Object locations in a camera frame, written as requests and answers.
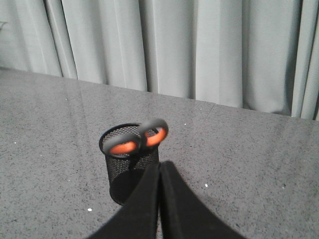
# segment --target black mesh pen holder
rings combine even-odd
[[[126,123],[111,128],[100,138],[99,147],[103,152],[103,144],[117,136],[125,134],[139,135],[140,123]],[[149,136],[158,133],[156,128],[147,131]],[[149,150],[140,151],[136,154],[105,155],[106,166],[110,182],[111,198],[118,204],[123,205],[139,183],[145,168],[152,162],[159,161],[158,146]]]

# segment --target speckled granite surface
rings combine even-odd
[[[0,238],[85,238],[120,208],[100,135],[160,117],[207,207],[251,239],[319,235],[319,122],[0,69]]]

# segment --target gray countertop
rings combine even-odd
[[[0,238],[97,230],[120,208],[98,140],[153,117],[170,129],[160,161],[229,226],[250,239],[318,238],[317,121],[7,69],[0,115]]]

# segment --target orange scissor handle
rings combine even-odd
[[[135,134],[121,134],[106,140],[103,143],[105,154],[133,154],[139,151],[141,138]]]
[[[153,136],[148,135],[148,130],[160,128],[159,132]],[[142,146],[152,147],[159,145],[168,134],[168,125],[163,119],[151,119],[139,126],[139,133],[142,138]]]

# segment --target scissors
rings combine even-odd
[[[159,128],[158,132],[149,136],[148,131]],[[151,119],[138,127],[138,134],[127,133],[114,136],[103,143],[103,152],[107,155],[137,154],[152,150],[166,138],[168,125],[163,119]]]

